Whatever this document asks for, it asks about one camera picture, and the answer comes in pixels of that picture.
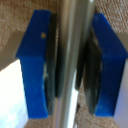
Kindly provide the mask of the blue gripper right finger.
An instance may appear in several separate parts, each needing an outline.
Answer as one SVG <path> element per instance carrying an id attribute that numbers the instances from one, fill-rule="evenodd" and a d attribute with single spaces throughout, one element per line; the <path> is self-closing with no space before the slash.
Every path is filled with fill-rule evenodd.
<path id="1" fill-rule="evenodd" d="M 128 52 L 102 13 L 95 13 L 85 46 L 84 92 L 88 111 L 114 115 Z"/>

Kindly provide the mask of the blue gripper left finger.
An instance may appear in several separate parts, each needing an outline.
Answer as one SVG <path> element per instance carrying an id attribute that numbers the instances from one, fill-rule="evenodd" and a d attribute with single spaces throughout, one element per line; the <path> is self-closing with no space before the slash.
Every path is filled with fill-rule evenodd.
<path id="1" fill-rule="evenodd" d="M 53 114 L 55 98 L 55 36 L 57 15 L 35 10 L 16 57 L 20 60 L 28 117 Z"/>

